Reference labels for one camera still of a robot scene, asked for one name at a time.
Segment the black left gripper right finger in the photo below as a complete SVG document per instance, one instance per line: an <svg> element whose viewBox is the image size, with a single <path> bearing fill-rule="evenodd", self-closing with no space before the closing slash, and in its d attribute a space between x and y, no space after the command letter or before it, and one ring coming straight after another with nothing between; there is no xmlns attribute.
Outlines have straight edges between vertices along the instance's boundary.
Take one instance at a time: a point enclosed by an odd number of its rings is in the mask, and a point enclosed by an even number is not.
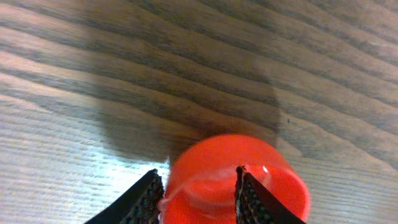
<svg viewBox="0 0 398 224"><path fill-rule="evenodd" d="M234 201L237 224L305 224L244 166L236 168Z"/></svg>

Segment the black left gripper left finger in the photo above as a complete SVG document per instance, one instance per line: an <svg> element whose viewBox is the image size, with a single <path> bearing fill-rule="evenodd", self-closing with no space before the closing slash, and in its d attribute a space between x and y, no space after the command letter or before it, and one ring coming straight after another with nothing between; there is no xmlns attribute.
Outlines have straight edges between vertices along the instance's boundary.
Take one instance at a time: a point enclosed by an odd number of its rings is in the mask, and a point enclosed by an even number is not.
<svg viewBox="0 0 398 224"><path fill-rule="evenodd" d="M85 224L159 224L158 202L163 196L162 178L152 169Z"/></svg>

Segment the red plastic measuring scoop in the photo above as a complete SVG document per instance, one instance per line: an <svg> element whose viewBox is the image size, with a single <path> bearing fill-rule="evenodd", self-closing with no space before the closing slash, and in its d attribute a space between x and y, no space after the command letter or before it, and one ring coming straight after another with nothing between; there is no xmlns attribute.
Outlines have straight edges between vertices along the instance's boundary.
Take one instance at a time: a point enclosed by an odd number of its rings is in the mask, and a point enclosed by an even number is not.
<svg viewBox="0 0 398 224"><path fill-rule="evenodd" d="M302 221L311 197L304 181L270 144L243 134L222 134L187 149L173 164L161 223L235 223L237 167L244 167Z"/></svg>

